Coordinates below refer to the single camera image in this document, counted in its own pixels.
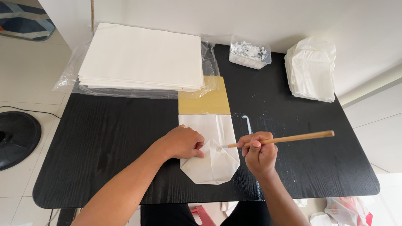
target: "black table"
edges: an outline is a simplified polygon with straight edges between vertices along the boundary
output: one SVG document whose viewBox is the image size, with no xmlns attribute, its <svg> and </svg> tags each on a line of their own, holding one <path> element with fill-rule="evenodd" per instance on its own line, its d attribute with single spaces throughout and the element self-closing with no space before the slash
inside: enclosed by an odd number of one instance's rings
<svg viewBox="0 0 402 226">
<path fill-rule="evenodd" d="M 236 139 L 253 131 L 274 137 L 334 130 L 335 137 L 277 143 L 276 170 L 293 198 L 375 195 L 378 180 L 338 100 L 293 97 L 284 54 L 272 53 L 261 70 L 229 62 L 229 47 L 214 48 L 228 94 Z M 42 208 L 83 207 L 114 175 L 155 140 L 178 125 L 177 100 L 71 94 L 33 189 Z M 168 160 L 141 204 L 262 200 L 263 193 L 241 165 L 230 182 L 194 184 Z"/>
</svg>

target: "right hand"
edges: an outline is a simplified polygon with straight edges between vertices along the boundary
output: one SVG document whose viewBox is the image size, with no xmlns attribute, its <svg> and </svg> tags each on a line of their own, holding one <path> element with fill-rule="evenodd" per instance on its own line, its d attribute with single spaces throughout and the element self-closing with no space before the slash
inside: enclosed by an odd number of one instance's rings
<svg viewBox="0 0 402 226">
<path fill-rule="evenodd" d="M 246 165 L 250 172 L 259 179 L 268 179 L 275 173 L 275 161 L 278 147 L 274 144 L 263 144 L 259 141 L 273 139 L 270 132 L 256 132 L 254 134 L 242 136 L 237 142 L 237 147 L 242 148 L 243 156 L 246 157 Z M 243 145 L 250 142 L 249 148 Z"/>
</svg>

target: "plastic container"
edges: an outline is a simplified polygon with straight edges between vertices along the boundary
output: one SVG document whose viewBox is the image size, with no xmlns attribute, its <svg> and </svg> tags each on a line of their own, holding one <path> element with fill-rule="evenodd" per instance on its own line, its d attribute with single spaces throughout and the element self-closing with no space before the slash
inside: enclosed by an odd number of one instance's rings
<svg viewBox="0 0 402 226">
<path fill-rule="evenodd" d="M 251 58 L 247 58 L 244 56 L 240 56 L 235 54 L 232 51 L 232 47 L 233 45 L 235 45 L 236 42 L 238 43 L 242 43 L 242 42 L 246 42 L 246 43 L 250 43 L 253 46 L 257 46 L 257 47 L 264 47 L 264 49 L 267 51 L 265 54 L 263 54 L 264 58 L 262 61 L 259 60 L 255 60 L 255 59 L 251 59 Z M 255 42 L 253 40 L 249 40 L 247 38 L 244 37 L 240 37 L 237 35 L 232 35 L 232 39 L 230 42 L 230 53 L 229 53 L 229 61 L 235 64 L 240 64 L 249 68 L 254 68 L 254 69 L 261 69 L 263 68 L 265 65 L 270 64 L 272 62 L 272 58 L 271 58 L 271 47 L 269 47 L 269 45 L 267 44 L 263 44 L 263 43 L 259 43 L 259 42 Z"/>
</svg>

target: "paintbrush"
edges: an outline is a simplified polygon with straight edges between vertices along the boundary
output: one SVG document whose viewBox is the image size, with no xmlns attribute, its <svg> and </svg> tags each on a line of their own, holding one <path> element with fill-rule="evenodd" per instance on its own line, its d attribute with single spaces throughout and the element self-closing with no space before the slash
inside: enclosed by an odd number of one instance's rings
<svg viewBox="0 0 402 226">
<path fill-rule="evenodd" d="M 314 139 L 314 138 L 323 138 L 323 137 L 333 137 L 335 133 L 333 130 L 321 131 L 316 133 L 310 134 L 302 134 L 302 135 L 295 135 L 289 137 L 282 137 L 282 138 L 274 138 L 268 140 L 261 140 L 261 144 L 271 144 L 271 143 L 279 143 L 279 142 L 287 142 L 287 141 L 294 141 L 294 140 L 307 140 L 307 139 Z M 221 148 L 235 148 L 237 144 L 229 144 L 229 145 L 222 145 Z M 250 142 L 245 143 L 243 147 L 250 147 Z"/>
</svg>

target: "glue spill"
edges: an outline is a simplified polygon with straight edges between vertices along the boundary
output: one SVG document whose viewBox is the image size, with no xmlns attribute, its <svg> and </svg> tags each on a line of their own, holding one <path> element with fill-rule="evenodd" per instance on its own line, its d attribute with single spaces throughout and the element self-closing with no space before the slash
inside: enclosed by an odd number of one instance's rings
<svg viewBox="0 0 402 226">
<path fill-rule="evenodd" d="M 247 120 L 248 134 L 252 134 L 251 126 L 250 126 L 250 120 L 249 120 L 248 116 L 247 116 L 247 115 L 243 115 L 242 118 Z"/>
</svg>

